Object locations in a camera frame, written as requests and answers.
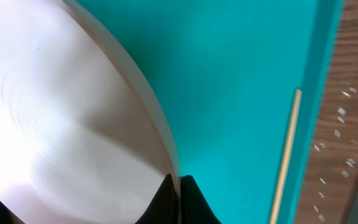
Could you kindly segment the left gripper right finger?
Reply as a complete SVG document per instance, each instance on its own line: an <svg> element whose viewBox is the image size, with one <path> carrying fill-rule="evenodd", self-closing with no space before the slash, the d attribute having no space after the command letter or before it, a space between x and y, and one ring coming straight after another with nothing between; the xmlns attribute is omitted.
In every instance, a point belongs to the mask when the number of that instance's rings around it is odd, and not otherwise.
<svg viewBox="0 0 358 224"><path fill-rule="evenodd" d="M182 224L221 224L191 175L181 178L181 215Z"/></svg>

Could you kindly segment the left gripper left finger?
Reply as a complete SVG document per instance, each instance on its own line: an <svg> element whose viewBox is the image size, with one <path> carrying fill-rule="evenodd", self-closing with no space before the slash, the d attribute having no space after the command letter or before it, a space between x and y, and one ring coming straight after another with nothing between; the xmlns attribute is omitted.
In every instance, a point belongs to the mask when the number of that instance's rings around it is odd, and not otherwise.
<svg viewBox="0 0 358 224"><path fill-rule="evenodd" d="M177 224L178 197L171 174L167 174L144 214L135 224Z"/></svg>

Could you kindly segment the large white plate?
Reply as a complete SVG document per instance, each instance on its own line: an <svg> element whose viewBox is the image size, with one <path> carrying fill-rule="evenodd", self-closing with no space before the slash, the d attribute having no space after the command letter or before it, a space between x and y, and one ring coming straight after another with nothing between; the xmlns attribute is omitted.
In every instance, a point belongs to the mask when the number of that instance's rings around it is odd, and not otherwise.
<svg viewBox="0 0 358 224"><path fill-rule="evenodd" d="M76 1L0 1L0 201L25 223L135 223L180 163L164 112Z"/></svg>

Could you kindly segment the wooden chopstick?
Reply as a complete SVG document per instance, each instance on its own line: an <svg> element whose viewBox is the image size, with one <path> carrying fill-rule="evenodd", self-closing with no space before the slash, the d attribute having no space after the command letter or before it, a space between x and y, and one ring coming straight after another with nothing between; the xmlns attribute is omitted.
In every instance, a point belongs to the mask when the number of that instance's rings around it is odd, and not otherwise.
<svg viewBox="0 0 358 224"><path fill-rule="evenodd" d="M301 105L301 96L302 96L302 91L300 89L297 89L295 91L295 96L294 96L293 104L292 104L292 108L291 108L290 120L288 122L287 135L286 135L286 139L285 139L282 161L280 164L280 170L278 173L277 186L275 189L272 210L271 210L270 219L268 222L269 224L277 224L280 207L281 207L281 202L282 202L282 197L283 197L283 192L284 192L284 188L285 188L285 182L286 182L287 174L288 174L288 168L289 168L289 164L290 164L291 152L293 149L293 142L294 142L296 126L297 126L297 122L298 122L298 114L299 114L300 105Z"/></svg>

